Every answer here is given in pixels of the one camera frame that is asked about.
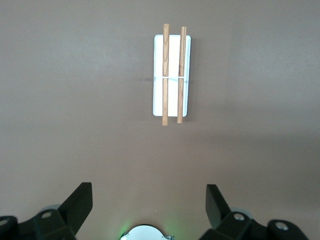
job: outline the gray background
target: gray background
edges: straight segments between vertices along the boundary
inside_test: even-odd
[[[152,114],[154,36],[187,26],[188,115]],[[320,239],[320,1],[1,0],[0,215],[92,182],[80,240],[209,227],[230,206]]]

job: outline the white rectangular plate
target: white rectangular plate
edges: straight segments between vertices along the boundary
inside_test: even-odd
[[[153,115],[162,116],[163,101],[163,35],[154,37],[154,72],[153,72]],[[184,84],[183,84],[183,111],[187,115],[188,108],[188,86],[190,66],[191,37],[186,36],[185,62],[184,62]],[[168,116],[178,115],[178,75],[179,75],[179,51],[180,35],[170,35],[169,38],[169,74],[168,74]]]

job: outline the wooden dowel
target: wooden dowel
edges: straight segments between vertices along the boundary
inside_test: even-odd
[[[169,75],[169,24],[163,25],[163,60],[162,60],[162,76]],[[162,79],[162,125],[168,125],[168,78]]]
[[[187,39],[187,27],[181,27],[180,31],[180,53],[179,53],[179,77],[185,75],[185,58],[186,58],[186,39]],[[178,79],[178,124],[182,124],[183,109],[184,109],[184,78]]]

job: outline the wooden stick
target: wooden stick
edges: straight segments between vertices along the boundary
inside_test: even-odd
[[[170,25],[163,25],[163,60],[162,60],[162,76],[169,75],[169,31]],[[168,125],[168,78],[162,79],[162,125]]]
[[[181,27],[180,31],[180,54],[179,54],[179,77],[185,75],[185,58],[186,58],[186,39],[187,28]],[[178,79],[178,114],[176,122],[182,124],[183,109],[184,109],[184,78]]]

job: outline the white tray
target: white tray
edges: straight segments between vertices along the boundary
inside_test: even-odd
[[[153,72],[153,115],[162,116],[162,66],[163,66],[163,35],[154,37],[154,72]],[[184,84],[183,84],[183,111],[182,116],[187,115],[188,87],[190,66],[191,37],[186,36]],[[180,35],[170,35],[169,38],[169,74],[168,74],[168,116],[178,115],[178,75],[179,75],[179,51]]]

